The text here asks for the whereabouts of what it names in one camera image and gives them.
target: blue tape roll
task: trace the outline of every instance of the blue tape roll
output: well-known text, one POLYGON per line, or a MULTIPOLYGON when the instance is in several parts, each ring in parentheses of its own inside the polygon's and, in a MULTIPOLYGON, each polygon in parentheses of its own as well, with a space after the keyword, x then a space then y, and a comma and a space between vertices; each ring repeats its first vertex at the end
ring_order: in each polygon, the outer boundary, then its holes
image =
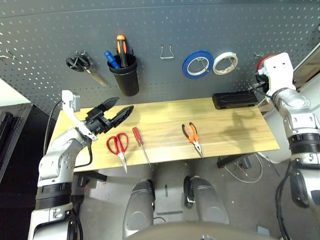
POLYGON ((208 51, 203 51, 203 50, 200 50, 200 51, 195 51, 194 53, 191 53, 183 62, 182 64, 182 72, 184 73, 184 75, 190 79, 198 79, 198 78, 201 78, 203 77, 204 75, 206 75, 207 73, 209 73, 212 69, 214 65, 214 57, 211 55, 210 52, 208 51), (197 73, 190 73, 188 71, 188 66, 189 64, 197 59, 197 58, 204 58, 204 59, 207 59, 206 63, 208 63, 208 67, 206 68, 206 70, 204 72, 199 72, 199 74, 197 73))

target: orange handle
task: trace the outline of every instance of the orange handle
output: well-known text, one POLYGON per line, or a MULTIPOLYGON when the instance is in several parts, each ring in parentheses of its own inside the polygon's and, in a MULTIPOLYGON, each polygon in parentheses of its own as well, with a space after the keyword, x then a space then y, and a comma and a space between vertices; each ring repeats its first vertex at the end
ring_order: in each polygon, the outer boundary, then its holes
POLYGON ((118 35, 116 37, 116 48, 120 56, 121 60, 121 67, 126 68, 128 67, 127 62, 127 43, 126 38, 123 35, 118 35))
POLYGON ((189 133, 186 129, 186 126, 184 124, 182 124, 182 132, 189 139, 189 143, 192 144, 194 142, 194 137, 189 135, 189 133))
POLYGON ((189 122, 189 125, 193 131, 193 139, 195 141, 199 141, 199 136, 198 136, 197 129, 196 129, 195 125, 192 122, 189 122))

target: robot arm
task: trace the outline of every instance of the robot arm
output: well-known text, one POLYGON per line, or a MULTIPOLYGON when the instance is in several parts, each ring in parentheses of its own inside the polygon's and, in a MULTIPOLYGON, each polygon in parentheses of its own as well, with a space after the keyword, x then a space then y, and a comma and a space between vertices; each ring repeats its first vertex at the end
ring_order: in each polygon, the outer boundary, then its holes
POLYGON ((112 119, 104 117, 104 112, 118 99, 109 98, 89 111, 84 121, 79 121, 74 116, 74 111, 80 110, 79 96, 62 91, 62 109, 77 127, 57 137, 39 163, 38 189, 28 240, 73 239, 75 223, 71 221, 73 204, 70 197, 76 158, 83 148, 97 140, 96 135, 117 127, 131 114, 134 106, 123 108, 112 119))
POLYGON ((291 150, 290 186, 294 203, 310 208, 320 225, 320 124, 310 110, 310 101, 294 85, 287 53, 266 59, 258 71, 269 80, 271 100, 283 118, 291 150))

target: concrete floor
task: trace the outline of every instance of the concrete floor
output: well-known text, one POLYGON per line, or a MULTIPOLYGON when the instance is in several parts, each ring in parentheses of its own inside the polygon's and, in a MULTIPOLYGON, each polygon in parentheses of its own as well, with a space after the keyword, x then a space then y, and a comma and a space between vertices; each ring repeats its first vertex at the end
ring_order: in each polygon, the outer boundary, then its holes
MULTIPOLYGON (((257 225, 268 228, 272 237, 278 239, 280 231, 276 217, 275 191, 287 169, 287 163, 275 167, 279 177, 270 164, 263 160, 263 176, 254 184, 245 184, 235 180, 225 170, 219 170, 217 158, 191 159, 164 162, 153 165, 153 171, 147 164, 129 166, 128 174, 123 168, 102 169, 99 172, 108 176, 106 182, 91 182, 85 190, 80 219, 84 239, 122 239, 123 218, 130 193, 136 183, 152 179, 155 184, 155 211, 183 212, 161 215, 166 222, 196 221, 196 207, 186 209, 183 202, 183 180, 187 175, 198 175, 208 180, 220 195, 229 214, 230 224, 245 230, 256 231, 257 225)), ((259 175, 258 162, 251 158, 252 168, 248 175, 259 175)), ((287 183, 282 194, 282 211, 288 232, 293 240, 319 239, 315 223, 308 210, 298 208, 291 200, 290 185, 287 183)), ((155 219, 154 224, 163 220, 155 219)))

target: blue marker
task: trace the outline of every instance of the blue marker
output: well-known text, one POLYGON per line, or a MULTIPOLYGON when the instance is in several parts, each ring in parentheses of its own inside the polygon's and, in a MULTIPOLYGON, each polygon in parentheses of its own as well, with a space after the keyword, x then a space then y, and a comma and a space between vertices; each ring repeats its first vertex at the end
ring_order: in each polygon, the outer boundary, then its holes
POLYGON ((119 64, 117 63, 115 57, 112 55, 112 53, 109 50, 105 51, 104 55, 113 68, 115 68, 115 69, 121 68, 119 66, 119 64))

